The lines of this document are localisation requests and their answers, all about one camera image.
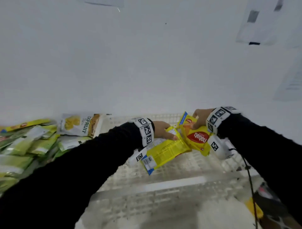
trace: white wrist cuff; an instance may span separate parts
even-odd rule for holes
[[[217,107],[211,112],[206,121],[206,126],[208,131],[213,132],[214,134],[218,133],[218,127],[223,120],[226,120],[230,114],[240,114],[234,107]]]
[[[143,147],[147,146],[154,140],[154,132],[151,122],[144,117],[136,117],[130,119],[128,122],[134,123],[139,129],[143,140]]]

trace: finger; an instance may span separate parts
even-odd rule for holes
[[[198,110],[199,110],[199,109],[196,109],[196,110],[194,111],[194,113],[193,113],[193,115],[192,115],[193,118],[196,118],[196,116],[198,115],[198,114],[197,114]]]
[[[197,130],[201,126],[202,126],[201,119],[199,118],[199,119],[197,119],[197,122],[193,124],[192,130]]]
[[[163,122],[162,122],[162,126],[163,126],[165,129],[167,129],[167,128],[170,127],[170,124],[163,121]]]
[[[174,140],[174,141],[179,139],[176,135],[174,135],[172,133],[169,133],[169,132],[165,132],[164,135],[163,135],[163,138]]]

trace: barcode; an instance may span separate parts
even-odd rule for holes
[[[143,159],[144,165],[149,164],[151,161],[152,161],[152,158],[151,158],[151,157],[147,157],[147,158]]]

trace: white wall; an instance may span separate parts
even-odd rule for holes
[[[302,103],[272,100],[297,55],[284,47],[295,1],[271,47],[235,43],[246,4],[125,0],[119,12],[77,0],[1,1],[0,124],[233,105],[302,143]]]

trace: white plastic crate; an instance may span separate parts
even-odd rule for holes
[[[108,132],[137,116],[105,116],[99,122],[95,135]],[[144,116],[176,126],[182,114]],[[250,172],[254,188],[257,188],[262,178],[254,169]],[[206,201],[233,202],[236,195],[241,201],[251,196],[242,158],[235,156],[220,161],[213,152],[204,157],[194,150],[179,155],[151,175],[141,163],[134,167],[120,166],[92,196],[82,221],[86,228],[107,228],[109,225],[109,228],[112,225],[131,228],[145,222],[199,212]],[[246,215],[249,220],[253,219],[251,216],[249,212]]]

